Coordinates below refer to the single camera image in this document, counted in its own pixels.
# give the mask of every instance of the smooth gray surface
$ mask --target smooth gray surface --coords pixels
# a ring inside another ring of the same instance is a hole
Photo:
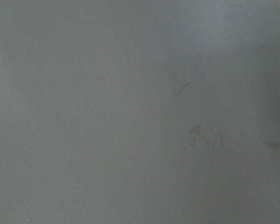
[[[280,224],[266,141],[280,1],[0,1],[0,224]]]

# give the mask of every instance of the gray surface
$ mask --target gray surface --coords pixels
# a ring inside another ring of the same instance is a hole
[[[0,224],[280,224],[266,141],[280,1],[0,1]]]

